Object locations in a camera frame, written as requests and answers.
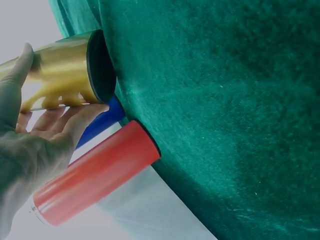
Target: green velvet fabric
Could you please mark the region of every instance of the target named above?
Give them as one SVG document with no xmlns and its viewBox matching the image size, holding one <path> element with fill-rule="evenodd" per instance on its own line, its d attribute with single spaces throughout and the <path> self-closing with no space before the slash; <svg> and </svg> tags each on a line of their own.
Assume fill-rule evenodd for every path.
<svg viewBox="0 0 320 240">
<path fill-rule="evenodd" d="M 320 239 L 320 1 L 50 4 L 64 36 L 104 30 L 153 167 L 219 240 Z"/>
</svg>

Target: fingernail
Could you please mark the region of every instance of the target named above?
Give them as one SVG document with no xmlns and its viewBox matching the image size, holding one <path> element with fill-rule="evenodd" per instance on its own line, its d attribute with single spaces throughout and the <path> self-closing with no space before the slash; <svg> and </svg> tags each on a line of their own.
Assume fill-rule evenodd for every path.
<svg viewBox="0 0 320 240">
<path fill-rule="evenodd" d="M 30 43 L 25 43 L 24 44 L 24 46 L 23 46 L 23 53 L 25 53 L 25 52 L 32 52 L 33 51 L 33 49 L 32 49 L 32 46 L 30 45 Z"/>
<path fill-rule="evenodd" d="M 104 113 L 104 112 L 108 112 L 108 111 L 109 111 L 109 105 L 104 105 L 101 112 Z"/>
</svg>

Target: cylindrical container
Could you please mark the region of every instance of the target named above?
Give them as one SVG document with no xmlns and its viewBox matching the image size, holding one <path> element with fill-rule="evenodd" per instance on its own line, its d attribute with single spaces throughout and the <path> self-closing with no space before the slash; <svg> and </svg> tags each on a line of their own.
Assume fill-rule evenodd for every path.
<svg viewBox="0 0 320 240">
<path fill-rule="evenodd" d="M 97 203 L 160 156 L 155 141 L 133 120 L 36 192 L 32 211 L 43 222 L 58 226 Z"/>
<path fill-rule="evenodd" d="M 0 65 L 0 79 L 16 60 Z M 102 30 L 64 38 L 34 51 L 20 111 L 106 104 L 115 92 L 116 79 Z"/>
<path fill-rule="evenodd" d="M 119 99 L 113 96 L 108 102 L 109 111 L 103 112 L 98 115 L 95 120 L 85 129 L 76 149 L 80 148 L 85 143 L 102 133 L 113 124 L 121 121 L 125 116 L 125 110 L 122 107 Z"/>
</svg>

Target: hand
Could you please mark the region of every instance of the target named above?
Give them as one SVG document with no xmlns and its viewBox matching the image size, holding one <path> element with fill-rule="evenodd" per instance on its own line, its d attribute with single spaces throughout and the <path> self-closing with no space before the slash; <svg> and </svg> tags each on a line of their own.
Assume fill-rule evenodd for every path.
<svg viewBox="0 0 320 240">
<path fill-rule="evenodd" d="M 104 104 L 47 110 L 31 132 L 31 113 L 20 113 L 21 87 L 33 63 L 29 44 L 11 73 L 0 80 L 0 232 L 29 196 L 65 170 L 86 127 Z"/>
</svg>

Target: shiny reflective surface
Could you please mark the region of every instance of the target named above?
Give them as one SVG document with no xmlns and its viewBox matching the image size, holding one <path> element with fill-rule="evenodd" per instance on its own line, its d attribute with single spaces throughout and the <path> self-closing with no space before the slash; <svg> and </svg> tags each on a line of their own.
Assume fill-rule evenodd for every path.
<svg viewBox="0 0 320 240">
<path fill-rule="evenodd" d="M 21 112 L 100 103 L 87 70 L 87 48 L 93 33 L 65 38 L 34 51 L 34 62 L 22 87 Z M 0 65 L 0 78 L 10 72 L 16 60 Z"/>
<path fill-rule="evenodd" d="M 131 121 L 33 195 L 34 209 L 58 226 L 100 201 L 160 158 L 145 129 Z"/>
</svg>

